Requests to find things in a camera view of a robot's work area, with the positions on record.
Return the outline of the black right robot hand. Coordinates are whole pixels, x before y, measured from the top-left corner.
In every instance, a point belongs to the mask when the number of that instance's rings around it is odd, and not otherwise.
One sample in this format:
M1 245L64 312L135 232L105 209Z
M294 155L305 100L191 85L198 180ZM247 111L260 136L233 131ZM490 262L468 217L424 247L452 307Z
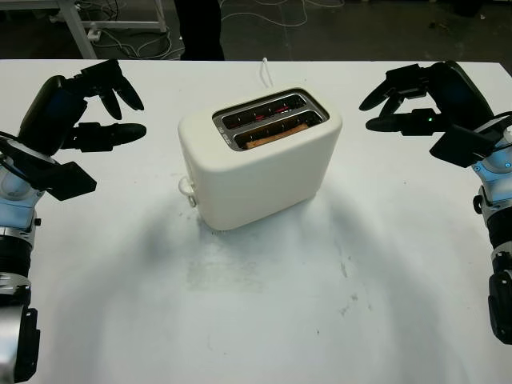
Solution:
M397 112L407 99L429 95L437 110L414 109ZM368 111L381 105L376 118L366 122L368 130L399 132L404 136L431 136L454 127L476 130L494 116L487 100L459 64L436 62L421 67L403 66L386 72L386 77L359 105Z

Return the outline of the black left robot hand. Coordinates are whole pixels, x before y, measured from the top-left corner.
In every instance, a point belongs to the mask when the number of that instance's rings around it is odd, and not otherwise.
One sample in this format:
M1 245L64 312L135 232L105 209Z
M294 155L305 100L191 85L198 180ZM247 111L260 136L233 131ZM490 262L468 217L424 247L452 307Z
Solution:
M100 98L116 123L103 126L80 121L87 99L93 97ZM72 78L55 75L42 85L26 112L18 140L40 154L52 156L64 149L107 152L143 138L146 135L144 125L121 122L119 100L132 110L144 109L116 60L89 66Z

